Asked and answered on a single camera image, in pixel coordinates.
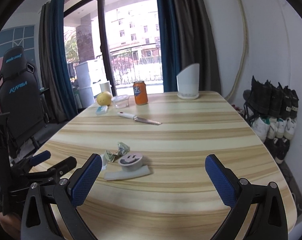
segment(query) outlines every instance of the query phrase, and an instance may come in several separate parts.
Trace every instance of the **tree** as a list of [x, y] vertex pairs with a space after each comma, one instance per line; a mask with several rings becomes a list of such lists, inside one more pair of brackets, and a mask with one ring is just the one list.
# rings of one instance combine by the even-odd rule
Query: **tree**
[[76, 31], [72, 32], [64, 43], [65, 57], [68, 63], [79, 61], [78, 44], [76, 41]]

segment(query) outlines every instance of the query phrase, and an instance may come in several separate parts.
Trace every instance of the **desk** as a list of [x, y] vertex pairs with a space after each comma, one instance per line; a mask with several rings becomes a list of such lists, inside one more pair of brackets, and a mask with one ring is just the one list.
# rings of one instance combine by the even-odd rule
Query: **desk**
[[[78, 207], [99, 240], [210, 239], [229, 212], [205, 169], [205, 157], [216, 154], [222, 164], [253, 184], [275, 181], [283, 198], [289, 231], [297, 213], [289, 188], [271, 155], [236, 111], [217, 93], [202, 92], [194, 101], [176, 93], [149, 95], [149, 104], [124, 112], [163, 122], [160, 126], [118, 117], [117, 109], [97, 117], [94, 104], [54, 135], [40, 151], [52, 157], [37, 167], [44, 171], [74, 156], [82, 166], [92, 153], [116, 151], [122, 141], [141, 152], [152, 175], [126, 181], [97, 178], [85, 203]], [[119, 171], [109, 163], [107, 171]], [[238, 234], [243, 237], [254, 212]]]

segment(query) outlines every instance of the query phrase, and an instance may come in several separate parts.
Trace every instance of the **chair logo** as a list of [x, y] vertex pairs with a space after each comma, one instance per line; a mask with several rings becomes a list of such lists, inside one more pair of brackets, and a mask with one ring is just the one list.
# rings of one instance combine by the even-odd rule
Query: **chair logo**
[[28, 84], [27, 81], [25, 81], [24, 83], [21, 83], [21, 84], [15, 86], [15, 87], [11, 88], [9, 94], [14, 93], [16, 90], [18, 90], [21, 87], [24, 87], [27, 84]]
[[14, 60], [16, 58], [19, 58], [19, 57], [22, 57], [22, 54], [16, 55], [14, 57], [10, 57], [8, 60], [6, 60], [6, 63], [8, 63], [8, 62], [10, 62], [10, 61], [12, 61], [12, 60]]

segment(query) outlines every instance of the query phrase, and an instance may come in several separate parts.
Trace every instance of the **round gray object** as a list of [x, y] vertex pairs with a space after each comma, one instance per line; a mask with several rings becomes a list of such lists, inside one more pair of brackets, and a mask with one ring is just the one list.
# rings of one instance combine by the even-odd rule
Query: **round gray object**
[[38, 186], [38, 184], [36, 183], [36, 182], [33, 182], [32, 184], [31, 184], [31, 188], [36, 188]]
[[274, 183], [274, 182], [271, 182], [271, 183], [270, 183], [270, 187], [272, 187], [272, 188], [277, 188], [277, 184]]
[[242, 185], [247, 185], [248, 184], [248, 181], [246, 179], [240, 179], [240, 183]]
[[61, 179], [59, 184], [60, 185], [65, 185], [65, 184], [67, 184], [67, 182], [68, 182], [68, 179]]

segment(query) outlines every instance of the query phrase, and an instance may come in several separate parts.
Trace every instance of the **gray curtain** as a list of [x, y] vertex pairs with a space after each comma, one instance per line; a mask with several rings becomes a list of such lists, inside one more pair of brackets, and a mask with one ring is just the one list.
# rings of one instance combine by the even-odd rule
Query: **gray curtain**
[[221, 94], [217, 53], [203, 0], [174, 0], [182, 69], [200, 64], [199, 90]]
[[40, 17], [40, 27], [38, 35], [38, 46], [39, 46], [39, 57], [40, 57], [40, 69], [41, 69], [41, 79], [44, 88], [50, 88], [50, 94], [52, 98], [52, 108], [55, 112], [55, 116], [58, 122], [65, 121], [66, 114], [63, 110], [63, 106], [55, 85], [52, 65], [51, 65], [51, 55], [49, 48], [49, 36], [48, 33], [49, 19], [50, 19], [50, 3], [46, 3], [42, 6], [41, 17]]

